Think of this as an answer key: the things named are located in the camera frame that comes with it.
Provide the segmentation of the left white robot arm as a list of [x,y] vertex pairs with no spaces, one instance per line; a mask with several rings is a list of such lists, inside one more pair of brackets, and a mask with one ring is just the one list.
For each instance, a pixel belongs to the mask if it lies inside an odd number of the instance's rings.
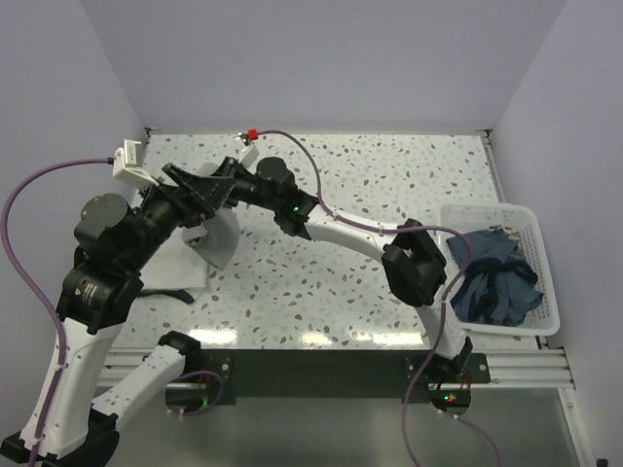
[[200,177],[165,167],[138,207],[116,194],[89,200],[74,234],[73,269],[56,305],[55,348],[45,383],[25,427],[6,438],[2,454],[31,466],[103,466],[124,424],[171,382],[223,377],[202,365],[195,339],[169,332],[128,377],[104,394],[96,387],[111,345],[140,295],[141,270],[181,227],[213,217],[236,184],[230,177]]

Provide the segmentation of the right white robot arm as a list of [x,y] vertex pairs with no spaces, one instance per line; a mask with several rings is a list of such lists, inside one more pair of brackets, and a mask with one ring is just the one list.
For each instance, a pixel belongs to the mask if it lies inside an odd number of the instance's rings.
[[447,260],[421,223],[409,219],[386,227],[362,218],[340,220],[323,209],[319,197],[298,188],[280,158],[261,160],[254,173],[227,158],[214,174],[235,180],[231,206],[242,201],[269,210],[286,234],[345,247],[381,264],[389,291],[416,309],[432,338],[435,374],[454,382],[467,372],[473,345],[438,297],[448,279]]

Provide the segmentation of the grey tank top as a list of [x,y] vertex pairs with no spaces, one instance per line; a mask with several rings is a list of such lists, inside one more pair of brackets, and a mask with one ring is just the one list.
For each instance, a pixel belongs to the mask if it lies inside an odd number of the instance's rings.
[[194,227],[184,227],[183,242],[195,251],[207,264],[223,270],[234,257],[238,248],[240,226],[230,200],[233,187],[220,195],[218,209]]

